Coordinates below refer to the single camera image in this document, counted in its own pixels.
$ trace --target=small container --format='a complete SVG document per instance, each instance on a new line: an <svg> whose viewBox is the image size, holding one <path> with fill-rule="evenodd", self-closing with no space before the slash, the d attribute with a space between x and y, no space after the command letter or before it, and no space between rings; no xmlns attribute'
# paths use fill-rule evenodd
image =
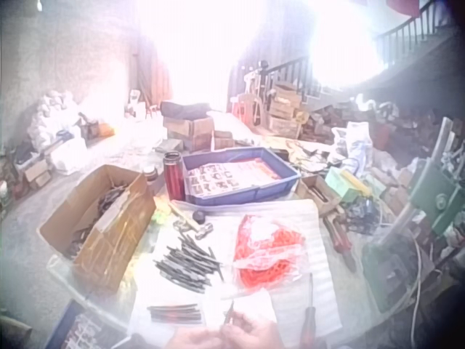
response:
<svg viewBox="0 0 465 349"><path fill-rule="evenodd" d="M155 165L146 166L142 171L144 172L145 179L147 180L147 187L149 188L150 193L152 196L155 196L157 194L155 181L158 178L158 171Z"/></svg>
<svg viewBox="0 0 465 349"><path fill-rule="evenodd" d="M182 174L182 158L177 151L165 153L163 158L166 189L170 200L185 200L184 176Z"/></svg>

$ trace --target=floor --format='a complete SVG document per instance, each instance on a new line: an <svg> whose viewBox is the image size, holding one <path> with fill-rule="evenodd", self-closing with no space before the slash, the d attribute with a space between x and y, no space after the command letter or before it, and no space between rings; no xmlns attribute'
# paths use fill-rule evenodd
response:
<svg viewBox="0 0 465 349"><path fill-rule="evenodd" d="M14 204L1 223L0 307L33 327L26 348L42 348L60 320L70 296L47 271L52 249L36 230L73 186L102 164L141 170L160 142L153 121L125 121L123 132L89 148L84 168L67 177L55 174L41 190Z"/></svg>

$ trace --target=drill press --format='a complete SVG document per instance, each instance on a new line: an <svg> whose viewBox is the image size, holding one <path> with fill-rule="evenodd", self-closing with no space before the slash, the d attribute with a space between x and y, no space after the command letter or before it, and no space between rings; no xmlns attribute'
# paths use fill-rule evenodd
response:
<svg viewBox="0 0 465 349"><path fill-rule="evenodd" d="M418 162L408 188L409 202L388 232L363 247L363 273L382 313L398 304L417 279L418 256L408 223L424 211L433 234L441 236L465 204L465 188L458 181L465 157L455 174L440 160L451 129L452 121L444 118L431 158Z"/></svg>

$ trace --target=wall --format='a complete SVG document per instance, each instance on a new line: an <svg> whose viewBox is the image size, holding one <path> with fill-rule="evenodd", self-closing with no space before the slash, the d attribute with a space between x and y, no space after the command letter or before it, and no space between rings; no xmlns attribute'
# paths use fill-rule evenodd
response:
<svg viewBox="0 0 465 349"><path fill-rule="evenodd" d="M50 89L76 102L105 90L127 98L135 37L132 0L7 0L1 8L1 142L25 136Z"/></svg>

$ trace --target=cord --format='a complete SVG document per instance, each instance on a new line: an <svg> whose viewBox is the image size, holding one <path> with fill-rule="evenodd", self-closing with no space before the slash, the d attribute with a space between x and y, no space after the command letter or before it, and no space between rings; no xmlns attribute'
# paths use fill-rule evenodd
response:
<svg viewBox="0 0 465 349"><path fill-rule="evenodd" d="M416 248L416 254L418 256L418 275L416 277L416 283L418 284L417 289L416 289L416 303L415 303L415 308L413 309L413 317L412 317L412 327L410 331L410 343L412 349L416 348L415 344L415 325L416 325L416 314L419 311L419 304L420 304L420 296L421 296L421 255L420 255L420 247L417 244L415 237L413 236L413 242L415 243L415 248Z"/></svg>

